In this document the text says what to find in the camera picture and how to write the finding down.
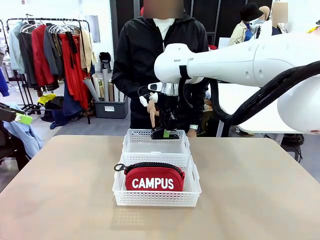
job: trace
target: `white robotic arm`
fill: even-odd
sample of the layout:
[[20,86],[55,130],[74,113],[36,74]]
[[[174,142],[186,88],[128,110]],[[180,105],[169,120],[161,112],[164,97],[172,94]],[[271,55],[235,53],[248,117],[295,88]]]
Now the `white robotic arm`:
[[[263,87],[288,69],[319,61],[319,44],[320,37],[308,33],[280,34],[202,53],[193,53],[185,44],[174,43],[156,59],[154,72],[162,83],[178,84],[182,77],[180,67],[186,66],[191,78],[187,84],[198,83],[206,77]],[[320,133],[319,75],[282,95],[278,112],[282,120],[298,132]]]

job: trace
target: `white shirt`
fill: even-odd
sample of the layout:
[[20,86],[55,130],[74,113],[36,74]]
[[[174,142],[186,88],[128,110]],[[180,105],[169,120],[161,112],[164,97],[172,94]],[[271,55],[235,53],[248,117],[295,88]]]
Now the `white shirt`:
[[172,24],[175,22],[175,18],[168,18],[168,19],[153,19],[155,25],[160,29],[162,40],[165,39],[166,34]]

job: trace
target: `gray storage bin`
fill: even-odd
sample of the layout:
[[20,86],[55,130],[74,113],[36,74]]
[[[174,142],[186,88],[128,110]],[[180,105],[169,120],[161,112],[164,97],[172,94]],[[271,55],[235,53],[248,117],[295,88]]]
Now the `gray storage bin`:
[[125,119],[129,111],[127,96],[123,102],[95,101],[94,106],[97,118]]

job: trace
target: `black hat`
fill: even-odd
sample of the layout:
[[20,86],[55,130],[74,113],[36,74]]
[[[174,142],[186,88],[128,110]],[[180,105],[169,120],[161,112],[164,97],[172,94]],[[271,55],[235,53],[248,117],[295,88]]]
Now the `black hat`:
[[264,12],[259,10],[255,2],[247,3],[240,11],[241,20],[245,22],[260,18],[263,14]]

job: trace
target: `red pouch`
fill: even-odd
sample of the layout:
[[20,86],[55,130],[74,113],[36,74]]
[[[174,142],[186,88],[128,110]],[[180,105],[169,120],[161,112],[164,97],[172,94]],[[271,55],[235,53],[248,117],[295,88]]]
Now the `red pouch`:
[[114,170],[124,170],[128,191],[182,192],[184,189],[185,172],[169,163],[139,162],[130,166],[121,163],[115,165]]

